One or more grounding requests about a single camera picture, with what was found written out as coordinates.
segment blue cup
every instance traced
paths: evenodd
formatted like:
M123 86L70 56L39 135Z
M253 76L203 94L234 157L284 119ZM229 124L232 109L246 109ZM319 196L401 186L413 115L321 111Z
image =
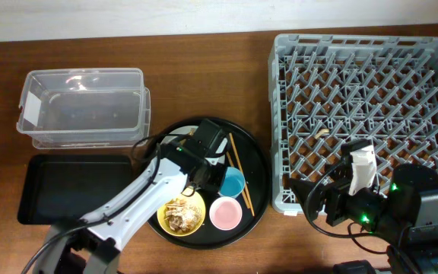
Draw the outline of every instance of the blue cup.
M234 167L226 169L224 182L219 190L219 196L236 198L244 189L246 180L240 170Z

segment wood grain surface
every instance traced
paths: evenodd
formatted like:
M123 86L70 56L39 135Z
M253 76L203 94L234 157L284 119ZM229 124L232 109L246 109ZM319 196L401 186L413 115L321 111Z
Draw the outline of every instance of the wood grain surface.
M152 132L191 116L229 119L248 129L268 151L271 117L267 59L279 33L437 36L438 25L289 30L168 37L124 37L0 43L0 273L21 271L40 247L48 226L24 226L16 215L32 155L41 153L15 124L26 74L36 69L136 67L151 90ZM126 153L127 150L65 153ZM346 225L328 228L338 233ZM361 239L375 250L386 245ZM314 231L303 216L278 214L271 206L240 241L219 250L174 246L144 225L122 253L124 273L314 272L350 260L387 267L386 256L366 253L350 240Z

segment round black tray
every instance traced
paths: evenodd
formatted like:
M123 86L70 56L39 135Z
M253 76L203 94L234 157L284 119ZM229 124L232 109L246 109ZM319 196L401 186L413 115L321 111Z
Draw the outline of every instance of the round black tray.
M206 212L204 224L194 234L185 237L174 237L165 232L158 224L157 214L154 214L148 220L148 223L159 235L173 244L194 249L214 249L238 241L248 234L262 218L271 197L271 168L255 138L242 127L225 119L213 117L191 118L170 126L162 133L169 133L183 126L198 126L203 119L209 119L228 132L233 133L244 176L249 183L249 194L255 209L255 217L252 216L251 210L247 209L243 197L239 195L236 199L243 207L243 218L240 224L230 231L221 231L213 226L208 211ZM162 139L155 138L148 146L146 155L149 155L154 150L155 144L161 142ZM201 190L198 190L198 192L204 199L207 210L209 210L213 201L219 197L218 194L205 193Z

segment yellow bowl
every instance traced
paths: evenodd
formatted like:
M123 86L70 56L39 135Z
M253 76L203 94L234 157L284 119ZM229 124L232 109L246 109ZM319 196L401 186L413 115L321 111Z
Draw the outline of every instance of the yellow bowl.
M192 189L187 188L185 190L183 190L182 193L185 193L186 195L190 195L190 193L192 193ZM162 205L158 211L157 211L157 218L158 218L158 223L160 224L161 228L163 230L165 230L168 234L175 236L175 237L184 237L184 236L188 236L194 232L196 232L202 225L202 223L205 220L205 216L206 216L206 212L205 212L205 203L203 198L201 197L200 194L198 194L197 192L194 193L194 195L192 195L192 197L186 197L182 194L180 194L180 196L178 196L177 198L179 199L185 199L187 200L187 202L192 202L195 205L197 205L200 209L201 209L201 220L199 221L199 223L194 227L194 229L192 229L191 231L187 232L187 233L177 233L176 231L173 231L170 229L170 227L167 224L167 221L165 220L165 211L167 210L167 204Z

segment green led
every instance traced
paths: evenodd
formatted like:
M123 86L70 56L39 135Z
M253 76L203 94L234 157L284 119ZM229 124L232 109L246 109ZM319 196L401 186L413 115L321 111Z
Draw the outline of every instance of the green led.
M365 222L365 223L369 224L370 220L368 219L368 216L363 215L363 216L361 216L361 222Z

